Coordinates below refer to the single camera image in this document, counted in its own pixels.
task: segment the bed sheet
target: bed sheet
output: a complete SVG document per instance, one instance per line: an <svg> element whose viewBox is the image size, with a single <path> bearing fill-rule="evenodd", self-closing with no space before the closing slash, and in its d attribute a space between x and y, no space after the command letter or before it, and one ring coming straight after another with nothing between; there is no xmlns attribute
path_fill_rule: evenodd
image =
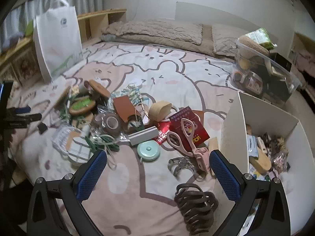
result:
<svg viewBox="0 0 315 236"><path fill-rule="evenodd" d="M67 158L52 147L58 118L53 105L63 90L83 80L100 78L112 92L129 83L142 82L141 93L150 104L165 100L178 108L203 110L204 127L221 142L221 125L237 90L230 84L230 62L197 53L157 46L101 42L84 50L84 60L49 85L42 82L14 93L10 105L29 105L41 112L48 130L39 135L36 123L14 135L12 153L32 183L42 176L47 181L74 173ZM189 235L174 202L176 186L194 182L212 191L215 179L204 180L189 170L175 178L167 169L168 160L182 156L168 143L161 145L160 157L141 163L136 148L121 145L114 153L117 168L106 166L90 198L82 205L104 235ZM70 232L76 234L61 201L58 202Z"/></svg>

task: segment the green package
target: green package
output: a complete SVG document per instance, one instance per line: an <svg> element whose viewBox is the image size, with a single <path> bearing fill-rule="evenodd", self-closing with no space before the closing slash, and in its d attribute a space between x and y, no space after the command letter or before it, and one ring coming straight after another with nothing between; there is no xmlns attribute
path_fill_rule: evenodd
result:
<svg viewBox="0 0 315 236"><path fill-rule="evenodd" d="M274 49L277 45L273 44L269 38L268 32L264 28L259 28L256 31L246 34L250 39L259 45L263 46L267 50Z"/></svg>

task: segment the white tote bag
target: white tote bag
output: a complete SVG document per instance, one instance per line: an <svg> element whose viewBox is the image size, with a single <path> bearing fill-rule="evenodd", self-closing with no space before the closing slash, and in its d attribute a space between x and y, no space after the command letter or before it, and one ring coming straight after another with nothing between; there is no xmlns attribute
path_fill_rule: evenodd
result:
<svg viewBox="0 0 315 236"><path fill-rule="evenodd" d="M56 0L53 5L59 2L65 6L49 8L34 23L33 39L45 83L83 59L76 9L66 0Z"/></svg>

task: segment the blue grip pad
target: blue grip pad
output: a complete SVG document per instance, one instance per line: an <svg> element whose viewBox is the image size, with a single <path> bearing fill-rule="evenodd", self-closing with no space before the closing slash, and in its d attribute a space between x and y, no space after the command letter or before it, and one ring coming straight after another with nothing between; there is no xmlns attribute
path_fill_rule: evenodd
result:
<svg viewBox="0 0 315 236"><path fill-rule="evenodd" d="M100 175L102 174L107 163L107 155L105 151L100 152L91 166L88 168L77 187L77 199L81 203L83 200L87 200Z"/></svg>
<svg viewBox="0 0 315 236"><path fill-rule="evenodd" d="M240 185L216 152L210 153L211 169L227 198L237 202L241 197Z"/></svg>

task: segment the red packet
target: red packet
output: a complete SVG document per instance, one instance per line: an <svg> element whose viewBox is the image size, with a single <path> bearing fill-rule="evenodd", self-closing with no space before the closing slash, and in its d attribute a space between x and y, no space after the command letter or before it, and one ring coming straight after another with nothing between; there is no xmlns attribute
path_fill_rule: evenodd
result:
<svg viewBox="0 0 315 236"><path fill-rule="evenodd" d="M204 129L201 122L199 121L198 116L194 114L194 112L191 110L189 106L187 106L186 108L180 110L179 112L170 117L172 128L174 128L175 132L180 136L183 146L187 151L191 151L192 149L182 131L181 118L186 118L194 123L195 133L193 142L196 147L210 138L207 131ZM189 124L184 124L184 126L187 134L190 134L191 126Z"/></svg>
<svg viewBox="0 0 315 236"><path fill-rule="evenodd" d="M158 142L159 145L163 144L164 141L166 140L166 133L170 131L170 125L171 122L159 122L158 123L158 136L155 137L153 140Z"/></svg>

